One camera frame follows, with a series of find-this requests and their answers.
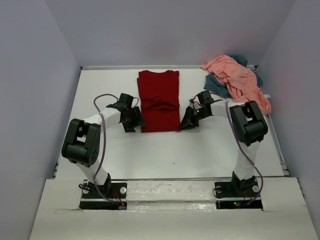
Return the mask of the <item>red t shirt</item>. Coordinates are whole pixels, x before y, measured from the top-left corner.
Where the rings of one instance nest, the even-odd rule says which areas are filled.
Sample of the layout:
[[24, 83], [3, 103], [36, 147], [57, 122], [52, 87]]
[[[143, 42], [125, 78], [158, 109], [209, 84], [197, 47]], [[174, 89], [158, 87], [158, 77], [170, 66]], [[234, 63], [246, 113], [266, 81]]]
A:
[[138, 73], [137, 86], [145, 123], [142, 133], [180, 131], [179, 77], [180, 72], [174, 70]]

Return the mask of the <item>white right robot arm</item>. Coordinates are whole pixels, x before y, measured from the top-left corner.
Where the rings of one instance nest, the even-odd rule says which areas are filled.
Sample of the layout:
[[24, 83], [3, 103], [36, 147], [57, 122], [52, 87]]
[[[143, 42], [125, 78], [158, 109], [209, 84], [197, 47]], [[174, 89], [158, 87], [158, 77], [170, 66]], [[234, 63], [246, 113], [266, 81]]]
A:
[[213, 93], [205, 90], [192, 97], [185, 110], [180, 130], [199, 127], [199, 122], [211, 116], [221, 116], [228, 120], [238, 146], [238, 154], [231, 181], [215, 183], [213, 195], [223, 198], [257, 198], [263, 188], [256, 176], [262, 176], [256, 167], [257, 150], [268, 133], [268, 125], [256, 101], [243, 104], [229, 104], [226, 97], [215, 100]]

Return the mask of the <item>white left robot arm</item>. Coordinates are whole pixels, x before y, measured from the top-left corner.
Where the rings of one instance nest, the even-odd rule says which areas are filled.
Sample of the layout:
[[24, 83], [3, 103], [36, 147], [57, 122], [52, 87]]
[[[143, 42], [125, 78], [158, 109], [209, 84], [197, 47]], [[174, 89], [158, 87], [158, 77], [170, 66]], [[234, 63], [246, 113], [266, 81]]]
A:
[[87, 177], [81, 188], [111, 201], [107, 196], [112, 189], [110, 174], [103, 168], [107, 147], [107, 129], [121, 124], [125, 133], [134, 133], [135, 128], [144, 127], [140, 108], [133, 105], [136, 98], [126, 93], [116, 97], [104, 93], [93, 99], [97, 114], [70, 121], [61, 155], [76, 165]]

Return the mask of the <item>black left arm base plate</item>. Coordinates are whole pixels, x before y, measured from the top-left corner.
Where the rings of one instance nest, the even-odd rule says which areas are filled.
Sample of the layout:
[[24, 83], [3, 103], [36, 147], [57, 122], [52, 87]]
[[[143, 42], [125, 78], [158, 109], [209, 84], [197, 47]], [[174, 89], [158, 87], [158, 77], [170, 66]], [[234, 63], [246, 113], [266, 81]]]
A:
[[127, 210], [128, 183], [125, 181], [112, 181], [108, 193], [101, 186], [97, 191], [95, 185], [86, 180], [78, 187], [81, 189], [79, 208], [82, 210]]

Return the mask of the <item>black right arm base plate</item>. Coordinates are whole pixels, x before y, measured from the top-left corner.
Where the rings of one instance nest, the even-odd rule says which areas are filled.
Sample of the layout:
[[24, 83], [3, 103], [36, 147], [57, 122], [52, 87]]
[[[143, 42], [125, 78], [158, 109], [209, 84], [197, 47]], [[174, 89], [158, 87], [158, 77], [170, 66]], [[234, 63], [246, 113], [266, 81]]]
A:
[[230, 181], [218, 181], [214, 183], [212, 194], [215, 197], [217, 210], [262, 210], [263, 204], [258, 195], [259, 190], [257, 182], [253, 186], [245, 187], [244, 190], [236, 192]]

